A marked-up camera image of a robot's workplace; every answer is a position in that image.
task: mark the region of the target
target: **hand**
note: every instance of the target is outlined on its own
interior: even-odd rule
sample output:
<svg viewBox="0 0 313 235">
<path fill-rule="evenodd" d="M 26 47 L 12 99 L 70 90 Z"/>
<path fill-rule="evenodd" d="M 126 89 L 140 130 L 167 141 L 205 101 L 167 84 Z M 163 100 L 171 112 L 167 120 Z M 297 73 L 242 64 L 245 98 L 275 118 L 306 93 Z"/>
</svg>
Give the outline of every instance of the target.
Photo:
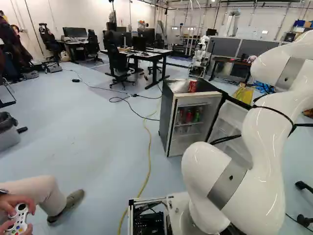
<svg viewBox="0 0 313 235">
<path fill-rule="evenodd" d="M 35 202 L 26 196 L 5 194 L 0 196 L 0 210 L 4 210 L 10 216 L 15 216 L 15 206 L 18 203 L 26 203 L 28 205 L 28 211 L 32 215 L 35 214 L 36 205 Z"/>
<path fill-rule="evenodd" d="M 1 226 L 0 226 L 0 234 L 4 234 L 5 230 L 12 226 L 15 223 L 15 219 L 5 221 Z"/>
<path fill-rule="evenodd" d="M 4 222 L 0 226 L 0 234 L 5 233 L 5 230 L 8 229 L 10 226 L 14 225 L 14 223 L 15 223 L 15 219 L 8 220 L 8 221 Z M 28 224 L 26 231 L 24 233 L 22 233 L 21 235 L 31 235 L 32 232 L 33 232 L 33 225 L 32 224 Z"/>
<path fill-rule="evenodd" d="M 24 233 L 21 235 L 32 235 L 33 232 L 33 225 L 32 224 L 27 224 L 27 229 Z"/>
</svg>

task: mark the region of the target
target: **red can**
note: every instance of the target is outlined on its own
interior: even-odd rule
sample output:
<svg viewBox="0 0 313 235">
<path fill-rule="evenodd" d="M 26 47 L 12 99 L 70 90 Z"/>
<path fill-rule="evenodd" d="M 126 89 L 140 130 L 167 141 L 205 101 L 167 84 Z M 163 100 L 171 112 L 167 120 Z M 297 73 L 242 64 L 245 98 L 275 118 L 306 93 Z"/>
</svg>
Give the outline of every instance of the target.
<svg viewBox="0 0 313 235">
<path fill-rule="evenodd" d="M 194 93 L 197 90 L 197 80 L 196 79 L 191 79 L 189 82 L 189 88 L 188 92 Z"/>
<path fill-rule="evenodd" d="M 186 114 L 186 123 L 189 123 L 192 121 L 192 112 L 191 110 L 188 110 L 187 114 Z"/>
</svg>

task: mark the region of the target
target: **yellow bag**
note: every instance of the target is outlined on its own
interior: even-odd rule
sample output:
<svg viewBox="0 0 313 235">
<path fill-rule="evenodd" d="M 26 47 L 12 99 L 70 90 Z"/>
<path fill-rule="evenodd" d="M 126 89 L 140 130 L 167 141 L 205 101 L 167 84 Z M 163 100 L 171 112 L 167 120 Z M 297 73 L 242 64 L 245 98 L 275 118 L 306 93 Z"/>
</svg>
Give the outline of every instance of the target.
<svg viewBox="0 0 313 235">
<path fill-rule="evenodd" d="M 235 91 L 233 97 L 242 101 L 243 103 L 250 105 L 252 102 L 253 90 L 253 87 L 246 87 L 244 83 L 240 83 L 239 88 L 237 91 Z"/>
</svg>

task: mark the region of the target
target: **white robot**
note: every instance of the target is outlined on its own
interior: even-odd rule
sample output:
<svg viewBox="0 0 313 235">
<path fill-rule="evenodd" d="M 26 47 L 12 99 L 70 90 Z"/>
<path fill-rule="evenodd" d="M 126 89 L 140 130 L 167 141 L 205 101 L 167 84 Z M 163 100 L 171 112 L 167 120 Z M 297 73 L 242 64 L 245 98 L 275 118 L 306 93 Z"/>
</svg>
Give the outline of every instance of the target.
<svg viewBox="0 0 313 235">
<path fill-rule="evenodd" d="M 201 232 L 219 234 L 231 221 L 247 235 L 278 233 L 285 218 L 282 149 L 298 115 L 313 108 L 312 72 L 313 30 L 253 62 L 251 74 L 256 80 L 284 92 L 260 98 L 243 122 L 251 170 L 205 142 L 185 151 L 182 173 L 190 196 L 187 210 Z"/>
<path fill-rule="evenodd" d="M 194 66 L 199 67 L 201 65 L 203 58 L 205 58 L 205 57 L 208 58 L 207 51 L 206 51 L 206 45 L 208 44 L 208 42 L 209 42 L 208 36 L 203 35 L 200 38 L 200 41 L 198 43 L 199 49 L 195 50 L 195 55 L 194 55 L 194 57 L 192 57 L 193 67 Z"/>
</svg>

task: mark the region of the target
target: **gray partition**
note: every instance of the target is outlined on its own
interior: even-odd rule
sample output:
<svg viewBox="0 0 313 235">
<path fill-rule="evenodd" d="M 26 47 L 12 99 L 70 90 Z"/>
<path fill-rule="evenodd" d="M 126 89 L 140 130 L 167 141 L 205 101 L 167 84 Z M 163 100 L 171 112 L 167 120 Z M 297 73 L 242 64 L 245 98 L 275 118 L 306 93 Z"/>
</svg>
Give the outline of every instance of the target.
<svg viewBox="0 0 313 235">
<path fill-rule="evenodd" d="M 241 39 L 211 37 L 208 52 L 212 51 L 213 41 L 215 42 L 213 55 L 235 57 Z"/>
<path fill-rule="evenodd" d="M 267 41 L 259 41 L 259 40 L 248 40 L 243 39 L 241 42 L 241 46 L 238 51 L 237 57 L 241 57 L 241 55 L 256 55 L 259 56 L 267 50 L 270 50 L 274 47 L 278 47 L 279 42 L 267 42 Z"/>
</svg>

